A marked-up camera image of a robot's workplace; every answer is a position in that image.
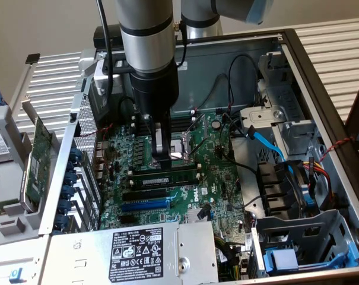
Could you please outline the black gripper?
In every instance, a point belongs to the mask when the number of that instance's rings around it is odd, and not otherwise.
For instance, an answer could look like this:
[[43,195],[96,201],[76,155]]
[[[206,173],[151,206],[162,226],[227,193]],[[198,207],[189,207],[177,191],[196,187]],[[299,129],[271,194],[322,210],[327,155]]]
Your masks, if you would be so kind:
[[152,157],[161,169],[171,168],[170,108],[179,97],[177,65],[170,62],[165,68],[150,74],[130,74],[132,91],[139,109],[150,117]]

